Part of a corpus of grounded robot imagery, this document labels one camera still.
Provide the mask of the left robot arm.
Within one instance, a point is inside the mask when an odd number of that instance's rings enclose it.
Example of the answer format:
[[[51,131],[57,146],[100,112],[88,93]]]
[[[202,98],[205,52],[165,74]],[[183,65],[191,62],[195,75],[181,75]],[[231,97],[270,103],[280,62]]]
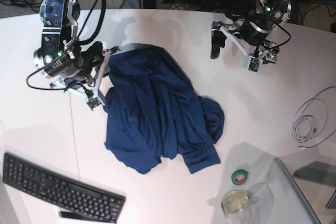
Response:
[[[226,10],[224,15],[232,22],[212,23],[211,59],[219,57],[226,40],[232,41],[244,54],[244,64],[249,71],[259,71],[261,65],[277,63],[277,54],[285,42],[268,40],[275,28],[282,28],[291,16],[291,0],[253,0],[247,13]]]

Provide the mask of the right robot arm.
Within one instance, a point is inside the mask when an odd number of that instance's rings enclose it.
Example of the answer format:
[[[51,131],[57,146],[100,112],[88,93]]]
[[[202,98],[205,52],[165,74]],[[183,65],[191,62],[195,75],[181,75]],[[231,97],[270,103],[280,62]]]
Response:
[[[93,34],[80,40],[78,0],[44,0],[40,6],[43,22],[41,47],[34,53],[35,67],[47,78],[61,76],[75,81],[93,82],[91,72],[102,64],[102,44],[94,42],[106,13],[107,1],[101,0],[101,12]],[[81,46],[93,42],[87,51]]]

